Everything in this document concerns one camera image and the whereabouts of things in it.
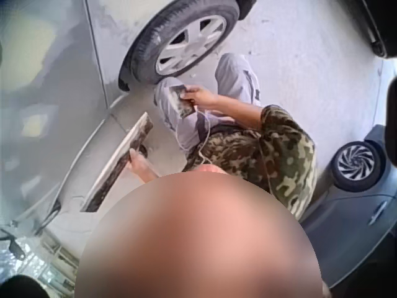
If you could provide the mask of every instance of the camouflage shirt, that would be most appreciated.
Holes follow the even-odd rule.
[[[199,150],[189,155],[184,171],[202,163]],[[245,179],[276,197],[297,220],[316,185],[314,143],[291,116],[278,106],[261,113],[261,130],[215,132],[202,155],[228,174]]]

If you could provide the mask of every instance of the ground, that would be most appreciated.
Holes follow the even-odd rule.
[[[226,42],[181,80],[216,92],[215,68],[226,52],[246,55],[259,78],[262,105],[288,110],[314,140],[322,176],[316,196],[331,181],[326,170],[336,150],[363,139],[374,124],[385,123],[387,87],[397,64],[372,53],[341,0],[258,1]],[[115,125],[122,133],[148,111],[154,122],[145,142],[149,160],[161,175],[178,173],[185,160],[153,105],[153,87],[134,83],[131,89],[112,110]],[[114,137],[103,135],[108,143]],[[81,256],[98,220],[139,185],[124,171],[98,213],[79,214],[70,207],[51,223],[51,231]]]

